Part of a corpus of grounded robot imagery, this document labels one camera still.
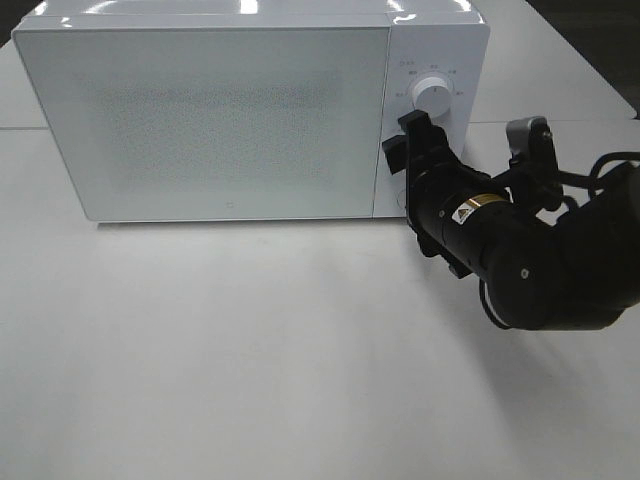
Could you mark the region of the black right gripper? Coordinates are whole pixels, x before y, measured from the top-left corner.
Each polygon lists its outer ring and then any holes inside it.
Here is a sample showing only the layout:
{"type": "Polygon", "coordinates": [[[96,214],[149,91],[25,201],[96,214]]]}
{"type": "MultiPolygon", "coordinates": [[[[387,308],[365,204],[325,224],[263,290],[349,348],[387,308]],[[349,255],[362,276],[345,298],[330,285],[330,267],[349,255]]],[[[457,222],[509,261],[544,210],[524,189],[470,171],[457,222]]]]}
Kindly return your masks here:
{"type": "Polygon", "coordinates": [[[442,257],[454,276],[515,276],[515,207],[491,179],[460,161],[445,130],[414,110],[404,135],[382,142],[391,175],[405,171],[407,220],[422,253],[442,257]]]}

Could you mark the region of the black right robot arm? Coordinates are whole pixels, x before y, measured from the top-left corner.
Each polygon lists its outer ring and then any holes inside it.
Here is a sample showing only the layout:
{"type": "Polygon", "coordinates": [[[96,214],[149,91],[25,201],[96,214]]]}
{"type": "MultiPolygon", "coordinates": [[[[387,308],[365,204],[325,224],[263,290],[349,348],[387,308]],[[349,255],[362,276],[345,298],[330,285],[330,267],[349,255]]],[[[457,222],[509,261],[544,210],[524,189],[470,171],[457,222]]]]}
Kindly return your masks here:
{"type": "Polygon", "coordinates": [[[639,302],[639,156],[611,152],[586,175],[559,168],[545,118],[510,121],[506,171],[464,164],[415,110],[382,148],[405,176],[405,212],[426,257],[475,275],[500,329],[599,330],[639,302]]]}

